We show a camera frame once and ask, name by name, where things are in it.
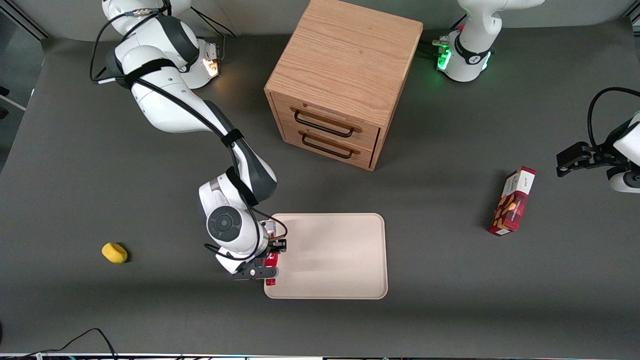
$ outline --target black cable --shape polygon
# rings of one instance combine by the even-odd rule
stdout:
[[[222,55],[219,56],[220,61],[225,59],[225,54],[227,53],[227,37],[220,32],[220,30],[218,30],[215,26],[213,26],[207,19],[205,19],[204,16],[200,15],[199,13],[196,13],[196,15],[198,15],[204,22],[207,23],[207,25],[209,25],[213,30],[215,30],[221,37],[222,37]]]
[[[218,135],[218,137],[222,138],[223,135],[220,132],[220,130],[218,130],[213,124],[211,124],[209,121],[207,121],[207,119],[202,116],[202,114],[200,114],[199,112],[197,112],[196,110],[194,110],[191,106],[189,106],[187,103],[185,103],[184,101],[180,100],[179,98],[177,98],[176,96],[174,96],[173,94],[170,94],[169,92],[167,92],[166,90],[152,84],[149,83],[146,80],[143,79],[136,79],[135,82],[139,83],[142,86],[147,87],[148,89],[151,89],[157,93],[159,93],[160,95],[164,96],[165,98],[167,98],[168,100],[172,101],[174,104],[180,106],[183,110],[187,111],[188,113],[192,114],[196,119],[198,119],[201,123],[203,123],[206,127],[208,127],[211,131],[213,131],[214,134]],[[227,148],[229,149],[229,152],[231,153],[231,159],[234,162],[234,170],[236,171],[236,174],[238,176],[240,176],[240,169],[237,163],[237,158],[236,155],[233,153],[233,145],[229,145]],[[258,247],[260,244],[260,229],[259,229],[259,225],[258,225],[258,220],[255,218],[255,214],[252,211],[251,206],[249,206],[249,204],[247,203],[246,199],[244,198],[244,196],[242,196],[242,194],[239,193],[240,198],[242,199],[244,205],[246,206],[246,208],[249,211],[249,214],[251,215],[251,218],[253,220],[253,224],[255,225],[255,232],[256,232],[256,243],[255,243],[255,248],[253,248],[252,253],[249,256],[246,256],[244,258],[235,258],[234,256],[229,256],[226,254],[220,254],[217,253],[217,251],[215,251],[217,253],[217,255],[222,256],[223,258],[226,259],[230,259],[230,260],[236,260],[236,261],[244,261],[244,260],[248,260],[250,259],[252,256],[256,255],[257,251],[258,251]],[[214,245],[211,244],[205,244],[205,248],[207,250],[211,250],[213,251],[211,248],[215,249],[216,247]]]
[[[593,97],[593,100],[591,100],[591,104],[589,104],[589,111],[587,112],[587,132],[589,133],[589,141],[591,142],[591,147],[596,152],[596,154],[598,154],[598,156],[600,156],[600,158],[604,159],[611,166],[617,167],[620,164],[616,164],[615,162],[613,162],[613,160],[610,160],[609,158],[605,158],[602,155],[602,152],[600,151],[600,148],[596,144],[596,140],[593,137],[593,126],[592,126],[593,108],[595,107],[596,102],[598,102],[598,99],[601,96],[603,96],[607,92],[611,92],[611,91],[624,92],[624,93],[631,94],[631,95],[634,95],[634,96],[637,96],[637,97],[640,97],[640,92],[636,91],[636,90],[633,90],[633,89],[629,89],[629,88],[622,88],[622,87],[614,86],[614,87],[611,87],[611,88],[603,89],[600,92],[598,92]]]
[[[107,336],[102,332],[102,330],[100,330],[97,327],[94,327],[94,328],[91,328],[91,329],[83,332],[82,334],[76,336],[75,338],[71,339],[68,343],[65,344],[65,346],[63,346],[61,348],[50,348],[50,349],[47,349],[47,350],[40,350],[40,351],[32,352],[32,353],[24,355],[24,356],[15,357],[15,360],[28,359],[29,357],[32,357],[32,356],[34,356],[36,354],[39,354],[39,353],[60,352],[62,350],[65,350],[67,348],[67,346],[71,345],[71,343],[73,343],[75,340],[78,340],[79,338],[82,338],[84,335],[87,335],[89,332],[92,332],[94,330],[100,333],[100,335],[104,339],[104,342],[106,342],[107,346],[109,347],[109,352],[111,352],[111,356],[113,357],[113,359],[116,359],[116,352],[115,352],[115,350],[113,348],[113,345],[111,345],[111,342],[107,338]]]
[[[93,52],[91,54],[91,62],[89,63],[89,79],[91,79],[91,82],[94,84],[98,83],[98,76],[96,76],[95,78],[93,77],[93,62],[95,61],[95,52],[98,49],[98,42],[100,41],[100,37],[102,37],[102,33],[104,32],[104,30],[111,25],[112,22],[118,20],[121,17],[126,16],[124,13],[121,13],[120,15],[117,15],[116,17],[114,17],[113,19],[107,21],[102,28],[100,28],[100,31],[98,32],[98,36],[95,38],[95,42],[93,43]]]
[[[98,74],[95,76],[96,78],[99,78],[100,75],[102,75],[105,71],[107,70],[106,67],[103,67],[102,70],[98,71]]]
[[[127,40],[129,38],[129,36],[136,31],[136,29],[138,29],[140,26],[142,26],[144,23],[146,23],[147,21],[153,19],[154,17],[158,16],[159,13],[153,13],[147,17],[145,17],[141,22],[135,24],[133,26],[133,28],[129,29],[129,31],[127,31],[127,33],[120,39],[120,42],[118,43],[118,45],[122,44],[124,42],[124,40]]]
[[[251,210],[253,210],[256,213],[258,213],[258,214],[260,214],[260,215],[262,215],[262,216],[264,216],[264,217],[266,217],[268,219],[271,219],[271,220],[277,222],[278,224],[280,224],[284,228],[284,234],[278,235],[278,237],[283,237],[284,238],[284,237],[287,236],[287,234],[289,234],[289,229],[287,228],[287,226],[282,221],[276,219],[275,217],[272,217],[271,215],[267,215],[267,214],[261,212],[260,210],[254,208],[253,206],[251,207]]]
[[[209,19],[209,20],[213,21],[213,23],[214,23],[214,24],[216,24],[216,25],[220,25],[223,29],[227,30],[227,31],[228,31],[228,32],[229,32],[233,37],[236,37],[236,34],[234,34],[234,32],[233,32],[233,31],[231,31],[231,29],[229,29],[228,27],[226,27],[226,26],[224,26],[223,24],[220,24],[219,22],[215,21],[214,19],[212,19],[212,18],[210,18],[210,17],[206,16],[204,13],[202,13],[200,10],[198,10],[198,9],[194,8],[193,6],[191,7],[191,9],[192,9],[194,12],[196,12],[197,14],[202,15],[202,16],[206,17],[207,19]]]
[[[171,16],[171,11],[173,10],[171,7],[171,0],[162,0],[163,9],[166,10],[167,16]]]
[[[455,29],[455,28],[456,28],[456,26],[458,26],[458,24],[459,24],[459,23],[461,23],[461,22],[462,22],[462,20],[464,20],[466,17],[467,17],[467,14],[463,15],[463,16],[460,18],[460,20],[456,21],[456,23],[455,23],[455,24],[453,24],[449,29],[450,29],[450,30]]]
[[[211,23],[204,16],[202,16],[202,14],[196,13],[196,15],[198,15],[204,22],[207,23],[207,25],[209,25],[213,30],[215,30],[218,33],[218,35],[220,35],[220,37],[222,38],[225,37],[225,35],[222,32],[220,32],[220,30],[218,30],[215,26],[211,25]]]

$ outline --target red box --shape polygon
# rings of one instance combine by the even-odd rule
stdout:
[[[507,177],[489,232],[502,236],[518,230],[536,171],[521,167]]]

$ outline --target wood grain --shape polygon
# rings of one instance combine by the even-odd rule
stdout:
[[[353,165],[374,170],[421,33],[417,21],[338,0],[311,0],[265,86],[283,139],[322,153],[301,143],[302,130],[357,147],[364,152]],[[315,125],[354,132],[344,138],[300,124],[296,111]]]
[[[337,0],[312,0],[266,88],[390,122],[422,23]]]
[[[273,103],[273,107],[278,113],[277,118],[280,119],[278,126],[302,129],[310,134],[317,134],[319,136],[362,147],[371,151],[373,151],[376,145],[378,131],[380,130],[378,127],[366,123],[355,124],[351,119],[336,119],[336,117],[329,113],[314,111],[312,108],[304,107],[301,102],[295,101],[294,99],[284,99],[283,97],[273,96]],[[299,122],[296,122],[295,119],[296,110],[299,112],[299,119],[312,124],[320,125],[340,133],[348,133],[352,128],[354,131],[351,136],[344,138],[323,130],[300,124]]]
[[[301,147],[305,150],[314,152],[316,154],[327,156],[331,159],[336,159],[343,163],[347,163],[359,168],[370,170],[369,164],[371,163],[371,156],[372,156],[371,150],[363,149],[357,146],[353,146],[351,144],[336,141],[334,139],[329,139],[318,134],[311,134],[306,131],[302,131],[300,129],[296,129],[293,127],[283,126],[282,131],[285,134],[284,140],[287,143]],[[328,154],[327,152],[305,145],[302,142],[303,135],[307,136],[305,141],[310,142],[314,145],[318,145],[324,149],[335,151],[343,155],[348,155],[350,152],[352,152],[352,155],[349,159],[343,159],[338,156],[334,156],[334,155]]]

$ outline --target beige tray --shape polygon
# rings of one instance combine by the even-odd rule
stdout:
[[[387,294],[385,222],[378,214],[276,214],[287,228],[272,299],[377,300]],[[277,234],[284,229],[278,225]]]

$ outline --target drawer handle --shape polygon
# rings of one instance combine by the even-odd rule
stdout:
[[[341,138],[348,138],[348,137],[350,137],[351,135],[353,135],[353,131],[355,130],[355,129],[352,127],[352,128],[349,130],[349,132],[348,132],[348,133],[341,133],[340,131],[336,131],[336,130],[333,130],[333,129],[329,129],[328,127],[324,127],[324,126],[322,126],[322,125],[317,125],[317,124],[314,124],[314,123],[312,123],[312,122],[302,120],[302,119],[298,118],[298,115],[300,115],[300,111],[299,111],[299,110],[296,110],[296,113],[293,115],[293,117],[294,117],[294,119],[296,119],[296,122],[297,122],[297,123],[299,123],[299,124],[303,124],[303,125],[306,125],[306,126],[313,127],[314,129],[322,130],[322,131],[324,131],[324,132],[330,133],[331,135],[339,136],[339,137],[341,137]]]
[[[341,153],[335,152],[333,150],[325,149],[324,147],[321,147],[321,146],[316,145],[314,143],[307,142],[307,141],[305,141],[306,138],[307,138],[307,134],[302,134],[302,143],[303,144],[305,144],[306,146],[312,147],[312,148],[314,148],[316,150],[324,151],[327,154],[331,154],[333,156],[337,156],[337,157],[342,158],[342,159],[349,159],[349,158],[351,158],[351,155],[353,155],[353,150],[349,150],[349,154],[348,155],[341,154]]]

